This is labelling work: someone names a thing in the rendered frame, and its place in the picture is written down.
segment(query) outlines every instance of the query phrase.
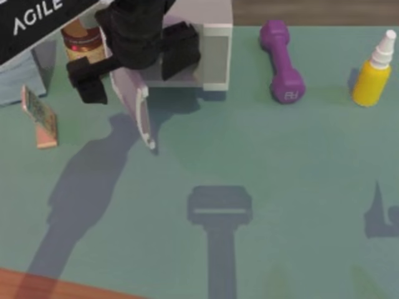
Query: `green table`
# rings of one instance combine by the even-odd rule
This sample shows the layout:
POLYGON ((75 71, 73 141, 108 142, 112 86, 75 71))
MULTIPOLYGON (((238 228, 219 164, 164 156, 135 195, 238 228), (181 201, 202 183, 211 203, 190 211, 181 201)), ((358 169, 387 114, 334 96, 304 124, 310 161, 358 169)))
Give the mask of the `green table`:
POLYGON ((356 106, 348 87, 385 30, 291 28, 307 93, 282 106, 259 28, 235 28, 225 101, 150 90, 158 155, 115 96, 80 102, 59 45, 46 100, 60 146, 35 149, 21 108, 0 110, 0 267, 153 299, 211 298, 207 233, 188 220, 188 198, 196 186, 241 186, 252 220, 234 233, 237 298, 397 298, 396 230, 368 238, 364 214, 374 200, 385 216, 399 201, 398 60, 377 106, 356 106))

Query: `black banner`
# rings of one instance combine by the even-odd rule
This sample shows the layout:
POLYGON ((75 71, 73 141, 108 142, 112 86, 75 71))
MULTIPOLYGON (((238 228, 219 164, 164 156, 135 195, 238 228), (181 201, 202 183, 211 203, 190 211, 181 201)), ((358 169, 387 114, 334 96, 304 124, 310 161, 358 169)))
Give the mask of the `black banner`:
POLYGON ((0 66, 99 0, 0 0, 0 66))

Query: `dumbbell handle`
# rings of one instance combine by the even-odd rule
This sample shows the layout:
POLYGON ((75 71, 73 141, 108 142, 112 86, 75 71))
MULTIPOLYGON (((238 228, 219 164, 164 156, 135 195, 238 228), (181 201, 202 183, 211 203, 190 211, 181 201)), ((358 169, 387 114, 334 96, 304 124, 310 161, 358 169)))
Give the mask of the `dumbbell handle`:
POLYGON ((283 36, 275 36, 275 41, 270 46, 270 53, 277 72, 293 69, 283 36))

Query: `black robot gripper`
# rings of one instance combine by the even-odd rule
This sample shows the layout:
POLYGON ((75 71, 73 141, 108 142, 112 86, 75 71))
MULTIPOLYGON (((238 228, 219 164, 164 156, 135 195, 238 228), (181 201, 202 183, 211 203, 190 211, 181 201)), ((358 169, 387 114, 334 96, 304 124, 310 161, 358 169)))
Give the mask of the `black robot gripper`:
POLYGON ((176 0, 115 0, 95 18, 112 56, 91 64, 83 57, 67 64, 69 80, 84 103, 108 103, 101 76, 120 67, 142 70, 161 58, 163 80, 201 59, 200 37, 191 24, 163 28, 163 17, 176 0))

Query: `small wooden object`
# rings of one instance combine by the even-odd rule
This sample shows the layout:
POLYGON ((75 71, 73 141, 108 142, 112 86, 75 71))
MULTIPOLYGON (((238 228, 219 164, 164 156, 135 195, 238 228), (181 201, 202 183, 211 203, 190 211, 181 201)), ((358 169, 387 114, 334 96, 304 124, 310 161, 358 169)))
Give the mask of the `small wooden object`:
POLYGON ((21 90, 22 109, 33 119, 36 127, 37 148, 52 148, 58 145, 57 116, 42 103, 26 86, 21 90))

